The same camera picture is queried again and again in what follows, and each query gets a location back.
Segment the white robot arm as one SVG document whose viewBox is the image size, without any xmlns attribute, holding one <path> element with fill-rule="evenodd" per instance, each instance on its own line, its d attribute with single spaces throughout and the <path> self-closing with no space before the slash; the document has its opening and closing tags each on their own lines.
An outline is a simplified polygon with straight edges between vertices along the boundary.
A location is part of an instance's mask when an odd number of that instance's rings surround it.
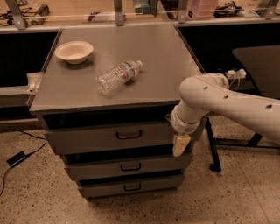
<svg viewBox="0 0 280 224">
<path fill-rule="evenodd" d="M 225 116 L 280 144 L 280 101 L 243 94 L 229 89 L 221 73 L 184 79 L 179 86 L 180 102 L 171 112 L 171 126 L 178 134 L 192 134 L 210 112 Z"/>
</svg>

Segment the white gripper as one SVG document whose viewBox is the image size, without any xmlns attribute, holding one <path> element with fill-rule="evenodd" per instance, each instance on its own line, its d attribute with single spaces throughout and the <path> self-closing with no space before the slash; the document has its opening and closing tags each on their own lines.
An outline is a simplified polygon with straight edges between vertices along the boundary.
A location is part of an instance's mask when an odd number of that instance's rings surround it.
<svg viewBox="0 0 280 224">
<path fill-rule="evenodd" d="M 171 112 L 171 126 L 177 133 L 173 137 L 172 153 L 174 157 L 180 157 L 186 146 L 190 143 L 192 134 L 200 125 L 200 121 L 195 123 L 184 122 L 178 115 L 178 106 Z"/>
</svg>

